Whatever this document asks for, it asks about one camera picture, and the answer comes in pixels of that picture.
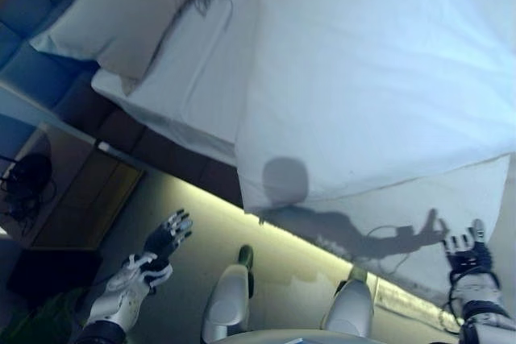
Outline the dark robot left hand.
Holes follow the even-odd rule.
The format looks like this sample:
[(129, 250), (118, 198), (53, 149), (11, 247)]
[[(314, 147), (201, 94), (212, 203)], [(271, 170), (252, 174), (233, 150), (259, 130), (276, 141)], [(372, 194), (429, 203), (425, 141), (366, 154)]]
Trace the dark robot left hand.
[(173, 212), (147, 237), (143, 252), (155, 256), (142, 271), (158, 272), (169, 265), (170, 256), (192, 234), (193, 221), (184, 209)]

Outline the dark robot right hand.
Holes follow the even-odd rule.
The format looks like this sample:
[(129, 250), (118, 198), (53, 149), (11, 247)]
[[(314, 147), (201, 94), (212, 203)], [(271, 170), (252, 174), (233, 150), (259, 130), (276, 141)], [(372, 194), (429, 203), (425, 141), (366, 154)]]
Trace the dark robot right hand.
[(452, 235), (442, 244), (452, 278), (464, 273), (489, 272), (493, 268), (492, 255), (485, 242), (485, 224), (480, 219), (472, 222), (467, 234)]

